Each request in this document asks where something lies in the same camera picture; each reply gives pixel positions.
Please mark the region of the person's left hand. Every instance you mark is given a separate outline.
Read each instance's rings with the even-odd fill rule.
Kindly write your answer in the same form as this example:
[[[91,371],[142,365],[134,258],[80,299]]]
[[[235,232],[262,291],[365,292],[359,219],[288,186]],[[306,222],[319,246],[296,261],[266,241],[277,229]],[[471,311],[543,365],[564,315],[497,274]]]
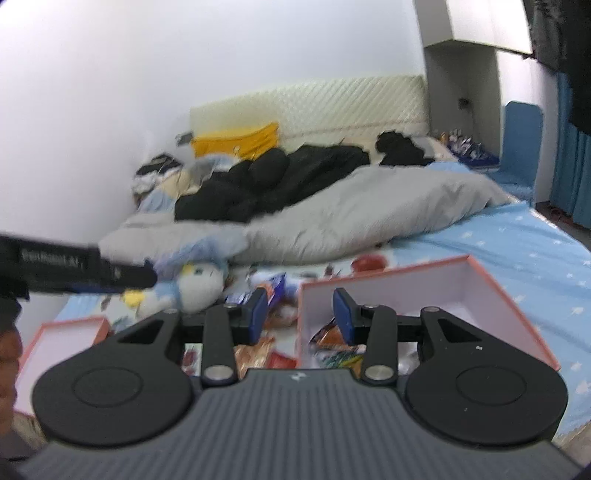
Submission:
[[[19,359],[23,353],[21,336],[15,327],[0,336],[0,434],[6,435],[12,426],[17,398],[16,379]]]

